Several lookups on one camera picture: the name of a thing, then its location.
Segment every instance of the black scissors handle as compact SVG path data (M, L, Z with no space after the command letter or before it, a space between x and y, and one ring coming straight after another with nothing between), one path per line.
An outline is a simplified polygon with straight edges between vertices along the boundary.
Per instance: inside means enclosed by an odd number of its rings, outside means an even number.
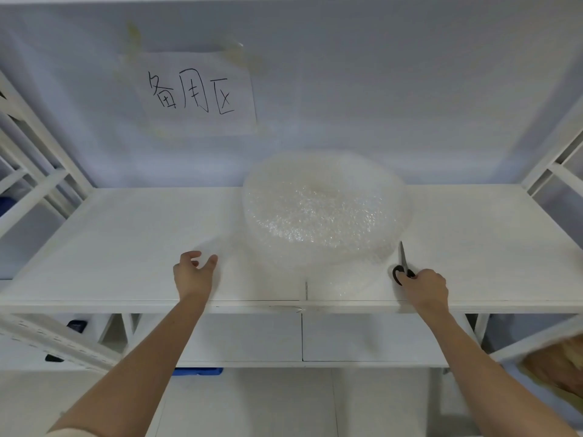
M397 271L404 273L403 265L397 265L395 266L395 268L393 268L393 279L395 280L395 282L398 283L398 285L403 286L403 284L401 284L397 279ZM409 269L407 270L407 277L412 279L415 277L415 273L411 269Z

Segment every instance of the white tile floor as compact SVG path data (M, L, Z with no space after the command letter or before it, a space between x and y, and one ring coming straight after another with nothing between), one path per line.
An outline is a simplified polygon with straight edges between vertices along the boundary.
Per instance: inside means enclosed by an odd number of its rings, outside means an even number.
M98 378L0 375L2 437L41 436ZM262 368L172 378L148 437L476 434L451 375L438 369Z

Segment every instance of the brown object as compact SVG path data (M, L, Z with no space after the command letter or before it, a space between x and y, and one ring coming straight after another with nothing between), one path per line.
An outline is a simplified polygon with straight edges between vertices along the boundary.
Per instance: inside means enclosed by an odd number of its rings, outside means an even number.
M531 352L518 367L583 412L583 334Z

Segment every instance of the white paper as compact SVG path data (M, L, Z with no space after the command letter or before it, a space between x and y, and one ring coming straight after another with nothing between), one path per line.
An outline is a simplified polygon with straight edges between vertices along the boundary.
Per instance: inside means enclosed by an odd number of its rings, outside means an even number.
M132 57L128 75L157 134L257 131L249 70L230 62L223 52L141 53Z

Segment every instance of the bubble wrap roll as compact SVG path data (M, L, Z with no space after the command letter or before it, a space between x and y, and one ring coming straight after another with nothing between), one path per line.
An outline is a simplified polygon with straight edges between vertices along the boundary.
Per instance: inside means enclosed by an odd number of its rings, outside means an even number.
M341 151L282 153L258 164L243 185L243 208L251 246L306 276L338 264L383 265L412 217L398 176Z

